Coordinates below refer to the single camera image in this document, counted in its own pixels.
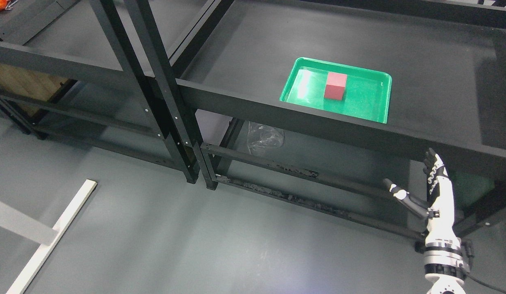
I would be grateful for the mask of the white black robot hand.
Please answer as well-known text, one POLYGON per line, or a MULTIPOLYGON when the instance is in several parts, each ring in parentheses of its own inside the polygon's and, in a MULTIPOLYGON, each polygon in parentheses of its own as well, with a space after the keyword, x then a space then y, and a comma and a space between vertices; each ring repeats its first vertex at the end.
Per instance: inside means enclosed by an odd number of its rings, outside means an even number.
POLYGON ((455 200, 453 184, 448 175, 442 158, 432 148, 425 153, 424 173, 427 182, 426 203, 411 196, 410 192, 398 186, 390 179, 383 182, 389 193, 410 212, 425 220, 427 236, 425 244, 444 243, 451 246, 461 246, 461 240, 453 231, 455 222, 455 200))

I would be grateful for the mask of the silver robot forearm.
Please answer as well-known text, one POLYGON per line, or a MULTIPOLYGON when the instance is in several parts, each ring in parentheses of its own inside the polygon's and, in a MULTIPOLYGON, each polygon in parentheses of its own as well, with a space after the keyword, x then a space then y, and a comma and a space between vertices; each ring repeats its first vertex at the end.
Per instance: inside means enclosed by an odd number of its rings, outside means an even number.
POLYGON ((442 241, 428 242, 424 252, 425 279, 431 283, 427 294, 464 294, 468 264, 462 245, 442 241))

